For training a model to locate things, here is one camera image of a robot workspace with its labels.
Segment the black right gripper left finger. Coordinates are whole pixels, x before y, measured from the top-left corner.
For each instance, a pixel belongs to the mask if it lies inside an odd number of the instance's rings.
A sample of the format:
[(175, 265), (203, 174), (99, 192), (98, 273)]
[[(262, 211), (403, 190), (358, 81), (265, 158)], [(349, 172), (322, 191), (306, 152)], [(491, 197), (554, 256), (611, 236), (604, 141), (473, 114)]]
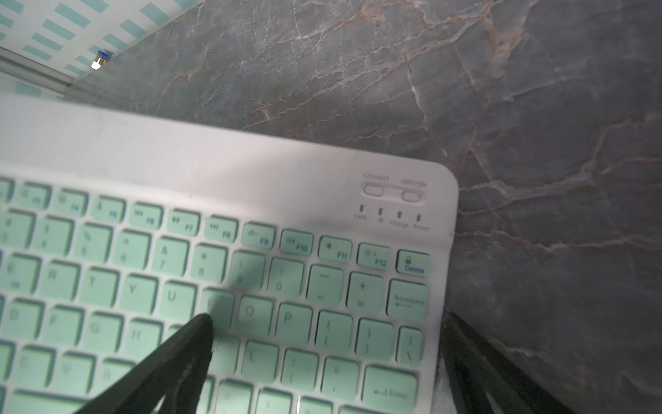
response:
[(210, 315), (196, 315), (113, 386), (77, 410), (84, 413), (194, 413), (214, 340)]

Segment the brass blue pneumatic fitting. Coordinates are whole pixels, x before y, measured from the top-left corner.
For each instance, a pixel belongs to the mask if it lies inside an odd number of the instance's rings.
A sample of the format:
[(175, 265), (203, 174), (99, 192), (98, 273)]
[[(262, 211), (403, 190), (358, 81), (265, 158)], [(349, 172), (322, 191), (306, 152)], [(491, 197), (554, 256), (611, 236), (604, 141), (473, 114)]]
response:
[(101, 67), (103, 67), (106, 63), (108, 63), (111, 59), (111, 56), (108, 55), (105, 51), (98, 50), (96, 57), (94, 60), (91, 62), (91, 68), (94, 71), (99, 70)]

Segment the green key keyboard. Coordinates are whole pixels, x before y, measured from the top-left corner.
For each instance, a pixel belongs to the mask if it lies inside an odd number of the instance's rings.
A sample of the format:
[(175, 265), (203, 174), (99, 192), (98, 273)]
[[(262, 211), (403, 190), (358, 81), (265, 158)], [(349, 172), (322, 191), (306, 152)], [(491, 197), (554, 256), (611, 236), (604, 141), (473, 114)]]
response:
[(1, 410), (73, 413), (205, 313), (196, 413), (429, 413), (443, 165), (1, 98)]

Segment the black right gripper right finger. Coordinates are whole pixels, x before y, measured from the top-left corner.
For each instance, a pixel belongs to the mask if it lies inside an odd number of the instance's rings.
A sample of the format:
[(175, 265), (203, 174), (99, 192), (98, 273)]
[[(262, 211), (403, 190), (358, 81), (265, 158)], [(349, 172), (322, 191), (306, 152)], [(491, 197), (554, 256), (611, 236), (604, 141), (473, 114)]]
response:
[(453, 312), (442, 323), (441, 352), (458, 413), (571, 413)]

